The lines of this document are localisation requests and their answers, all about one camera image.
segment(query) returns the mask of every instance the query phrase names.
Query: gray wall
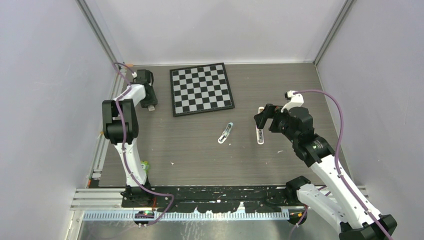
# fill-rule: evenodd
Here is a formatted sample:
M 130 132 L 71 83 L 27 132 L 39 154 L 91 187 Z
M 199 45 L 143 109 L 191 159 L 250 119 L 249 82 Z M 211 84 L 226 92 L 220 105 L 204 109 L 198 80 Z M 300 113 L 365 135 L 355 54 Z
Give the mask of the gray wall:
M 95 1 L 128 63 L 304 62 L 344 0 Z
M 350 172 L 394 215 L 395 239 L 423 238 L 423 10 L 422 0 L 357 1 L 318 65 L 344 111 Z
M 113 69 L 74 0 L 2 1 L 0 239 L 63 239 Z

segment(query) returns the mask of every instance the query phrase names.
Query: metal floor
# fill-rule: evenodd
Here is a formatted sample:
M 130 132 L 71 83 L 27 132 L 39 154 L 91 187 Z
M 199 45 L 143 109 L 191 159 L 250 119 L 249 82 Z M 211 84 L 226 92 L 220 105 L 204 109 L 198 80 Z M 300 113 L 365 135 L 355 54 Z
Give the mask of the metal floor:
M 273 185 L 304 175 L 315 184 L 323 182 L 299 160 L 291 143 L 280 133 L 264 130 L 265 144 L 258 145 L 253 116 L 258 107 L 284 105 L 289 90 L 321 89 L 311 63 L 226 65 L 234 109 L 173 117 L 170 69 L 181 66 L 147 66 L 154 74 L 158 98 L 156 110 L 136 106 L 137 139 L 142 161 L 149 161 L 153 186 L 169 185 Z M 315 132 L 336 146 L 337 136 L 325 97 L 303 95 L 304 107 L 314 118 Z M 223 144 L 218 138 L 234 123 Z M 341 164 L 347 169 L 342 156 Z M 100 186 L 124 186 L 120 157 L 108 147 Z

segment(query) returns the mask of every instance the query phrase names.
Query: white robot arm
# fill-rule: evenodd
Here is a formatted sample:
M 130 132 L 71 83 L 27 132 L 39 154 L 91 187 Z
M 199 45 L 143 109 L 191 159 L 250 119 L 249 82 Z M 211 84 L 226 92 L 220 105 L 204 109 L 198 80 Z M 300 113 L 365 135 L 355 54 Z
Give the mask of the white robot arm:
M 360 192 L 345 170 L 339 174 L 334 161 L 334 150 L 329 143 L 314 133 L 313 118 L 304 103 L 301 94 L 288 91 L 289 100 L 284 106 L 267 104 L 265 109 L 254 116 L 256 127 L 263 129 L 267 119 L 273 119 L 269 130 L 282 133 L 291 142 L 296 155 L 319 176 L 333 194 L 334 202 L 322 194 L 304 176 L 286 183 L 285 194 L 288 199 L 301 202 L 314 209 L 339 233 L 341 240 L 383 240 L 385 235 L 370 217 L 371 212 L 390 234 L 397 223 L 391 215 L 382 215 Z M 343 175 L 351 189 L 344 184 Z M 353 196 L 354 192 L 366 205 L 368 211 Z

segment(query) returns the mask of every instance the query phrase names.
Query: checkered board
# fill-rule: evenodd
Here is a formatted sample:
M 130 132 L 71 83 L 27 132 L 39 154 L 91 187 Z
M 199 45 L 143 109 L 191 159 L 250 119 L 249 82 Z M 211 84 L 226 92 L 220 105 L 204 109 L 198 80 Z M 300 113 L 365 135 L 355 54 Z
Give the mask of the checkered board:
M 234 108 L 224 63 L 170 70 L 173 116 Z

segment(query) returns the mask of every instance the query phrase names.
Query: purple cable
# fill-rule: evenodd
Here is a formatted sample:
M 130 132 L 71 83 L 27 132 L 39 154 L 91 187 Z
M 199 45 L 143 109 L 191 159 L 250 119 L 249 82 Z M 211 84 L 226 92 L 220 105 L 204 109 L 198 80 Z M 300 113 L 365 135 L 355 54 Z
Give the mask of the purple cable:
M 147 188 L 145 188 L 142 184 L 139 183 L 139 181 L 136 179 L 136 177 L 133 175 L 133 172 L 131 171 L 130 167 L 128 166 L 128 162 L 127 162 L 127 155 L 126 155 L 126 149 L 125 149 L 125 143 L 127 142 L 127 128 L 125 125 L 125 119 L 124 119 L 124 114 L 122 112 L 121 106 L 119 105 L 119 100 L 121 100 L 127 93 L 129 93 L 131 91 L 131 83 L 130 81 L 118 70 L 118 68 L 115 66 L 115 64 L 122 64 L 119 62 L 115 62 L 113 64 L 113 68 L 115 69 L 115 71 L 120 74 L 120 76 L 126 81 L 126 83 L 128 84 L 129 88 L 127 88 L 121 95 L 119 95 L 116 98 L 115 104 L 116 104 L 116 108 L 118 110 L 118 113 L 120 115 L 120 121 L 122 123 L 122 128 L 123 128 L 123 139 L 122 139 L 122 156 L 123 156 L 123 162 L 125 164 L 125 169 L 126 171 L 130 174 L 131 178 L 134 180 L 134 182 L 144 191 L 156 195 L 156 196 L 160 196 L 160 197 L 171 197 L 171 201 L 169 202 L 168 206 L 165 208 L 165 210 L 162 212 L 161 215 L 159 215 L 158 218 L 156 218 L 155 220 L 149 222 L 147 224 L 147 226 L 153 225 L 155 223 L 157 223 L 159 221 L 159 219 L 161 219 L 163 217 L 163 215 L 170 209 L 170 207 L 172 206 L 172 203 L 174 202 L 174 195 L 170 194 L 170 193 L 159 193 L 159 192 L 155 192 L 155 191 L 151 191 Z
M 117 64 L 117 65 L 121 65 L 121 66 L 123 66 L 123 67 L 125 67 L 126 69 L 128 69 L 128 70 L 130 70 L 131 71 L 131 73 L 135 73 L 135 71 L 134 70 L 132 70 L 129 66 L 127 66 L 126 64 L 123 64 L 123 63 L 120 63 L 120 62 L 114 62 L 113 63 L 113 65 L 115 65 L 115 64 Z
M 340 176 L 341 181 L 344 183 L 346 188 L 349 190 L 349 192 L 353 195 L 353 197 L 358 201 L 359 205 L 368 213 L 369 217 L 377 224 L 377 226 L 380 228 L 380 230 L 384 233 L 384 235 L 387 237 L 388 240 L 394 240 L 392 236 L 387 232 L 387 230 L 383 227 L 383 225 L 377 220 L 377 218 L 374 216 L 372 212 L 369 211 L 367 205 L 359 198 L 359 196 L 355 193 L 355 191 L 352 189 L 352 187 L 349 185 L 348 181 L 346 180 L 345 176 L 341 175 L 342 171 L 340 170 L 340 162 L 339 162 L 339 154 L 340 154 L 340 145 L 342 142 L 343 137 L 343 128 L 344 128 L 344 120 L 343 120 L 343 113 L 342 108 L 339 105 L 339 102 L 330 94 L 326 93 L 325 91 L 317 90 L 317 89 L 310 89 L 310 90 L 302 90 L 297 91 L 293 94 L 302 94 L 302 93 L 320 93 L 324 94 L 325 96 L 329 97 L 336 105 L 338 114 L 340 115 L 340 133 L 338 134 L 338 140 L 337 144 L 335 146 L 335 154 L 334 154 L 334 164 L 335 168 L 337 169 L 337 173 Z

